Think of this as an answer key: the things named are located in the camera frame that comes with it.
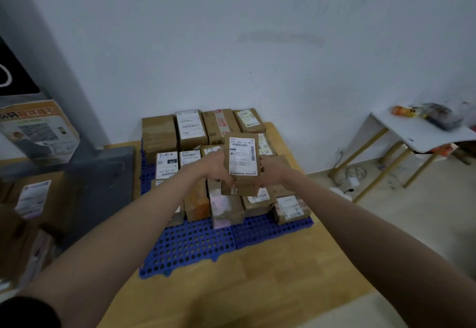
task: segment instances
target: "floor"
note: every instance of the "floor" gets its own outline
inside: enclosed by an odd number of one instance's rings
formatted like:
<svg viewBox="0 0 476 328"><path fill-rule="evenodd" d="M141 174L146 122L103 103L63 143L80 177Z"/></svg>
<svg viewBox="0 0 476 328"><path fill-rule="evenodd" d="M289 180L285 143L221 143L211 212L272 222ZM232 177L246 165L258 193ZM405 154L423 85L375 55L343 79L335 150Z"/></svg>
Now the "floor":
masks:
<svg viewBox="0 0 476 328"><path fill-rule="evenodd" d="M472 277L476 277L476 161L466 166L454 157L433 163L407 189L402 181L421 161L412 156L384 179L360 205L411 234ZM380 173L376 161L360 163L363 187ZM325 173L311 177L335 186ZM406 325L378 293L327 312L300 328L394 327Z"/></svg>

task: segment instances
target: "white wall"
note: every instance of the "white wall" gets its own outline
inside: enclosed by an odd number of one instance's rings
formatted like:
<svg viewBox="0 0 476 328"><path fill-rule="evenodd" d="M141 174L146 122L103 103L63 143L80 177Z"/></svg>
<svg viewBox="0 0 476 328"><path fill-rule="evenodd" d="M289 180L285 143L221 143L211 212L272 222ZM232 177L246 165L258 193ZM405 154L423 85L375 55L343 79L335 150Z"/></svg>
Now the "white wall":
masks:
<svg viewBox="0 0 476 328"><path fill-rule="evenodd" d="M313 172L378 130L362 129L371 110L476 74L476 0L28 0L33 20L18 13L24 1L0 6L30 32L45 70L63 58L75 83L42 80L97 146L139 139L145 116L256 107ZM26 27L37 20L52 58ZM10 45L23 37L14 35Z"/></svg>

